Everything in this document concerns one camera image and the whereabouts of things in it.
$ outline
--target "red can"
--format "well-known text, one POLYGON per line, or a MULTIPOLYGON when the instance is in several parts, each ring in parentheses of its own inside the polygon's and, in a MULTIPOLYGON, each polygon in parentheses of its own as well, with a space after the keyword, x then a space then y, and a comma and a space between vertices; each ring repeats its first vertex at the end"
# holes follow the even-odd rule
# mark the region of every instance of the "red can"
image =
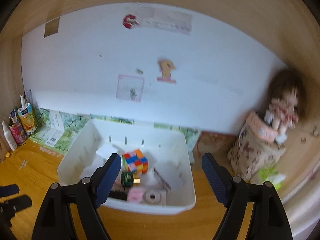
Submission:
POLYGON ((25 140, 27 139, 27 134, 23 129, 19 119, 13 125, 9 125, 9 129, 18 145, 21 145, 25 142, 25 140))

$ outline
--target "blue gripper pad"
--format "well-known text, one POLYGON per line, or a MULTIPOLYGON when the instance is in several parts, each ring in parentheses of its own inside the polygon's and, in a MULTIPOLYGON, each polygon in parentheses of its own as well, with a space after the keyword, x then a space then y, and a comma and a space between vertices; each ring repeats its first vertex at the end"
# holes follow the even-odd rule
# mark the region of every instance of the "blue gripper pad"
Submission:
POLYGON ((218 202, 227 207, 231 190, 230 173, 226 168, 219 166, 210 153, 203 155, 202 169, 218 202))
POLYGON ((117 154, 116 158, 112 161, 106 173, 103 175, 102 180, 96 188, 95 206, 98 208, 101 204, 105 203, 111 188, 121 169, 121 157, 117 154))

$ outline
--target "tape roll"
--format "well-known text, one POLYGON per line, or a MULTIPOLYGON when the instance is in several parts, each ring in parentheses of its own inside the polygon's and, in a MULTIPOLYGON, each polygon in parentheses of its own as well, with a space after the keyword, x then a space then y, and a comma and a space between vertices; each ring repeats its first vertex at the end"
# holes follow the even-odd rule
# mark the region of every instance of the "tape roll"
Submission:
POLYGON ((159 191, 151 189, 145 192, 143 196, 147 204, 159 204, 161 202, 161 194, 159 191))

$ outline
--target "doll hair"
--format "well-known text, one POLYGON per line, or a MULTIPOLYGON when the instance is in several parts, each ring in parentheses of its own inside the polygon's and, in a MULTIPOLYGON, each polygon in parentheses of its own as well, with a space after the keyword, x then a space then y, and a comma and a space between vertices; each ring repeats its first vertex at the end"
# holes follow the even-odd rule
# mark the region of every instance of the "doll hair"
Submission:
POLYGON ((297 90, 298 94, 298 104, 295 107, 296 113, 299 117, 304 117, 307 93, 299 72, 293 69, 280 70, 276 76, 273 77, 269 85, 268 93, 271 98, 283 99, 284 92, 292 92, 294 89, 297 90))

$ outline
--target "gold lid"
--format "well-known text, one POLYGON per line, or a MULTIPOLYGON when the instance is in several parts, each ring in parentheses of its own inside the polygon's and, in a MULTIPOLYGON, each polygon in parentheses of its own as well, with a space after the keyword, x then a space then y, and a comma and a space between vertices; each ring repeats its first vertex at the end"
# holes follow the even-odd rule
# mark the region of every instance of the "gold lid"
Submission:
POLYGON ((140 184, 140 177, 138 174, 133 174, 133 185, 138 186, 140 184))

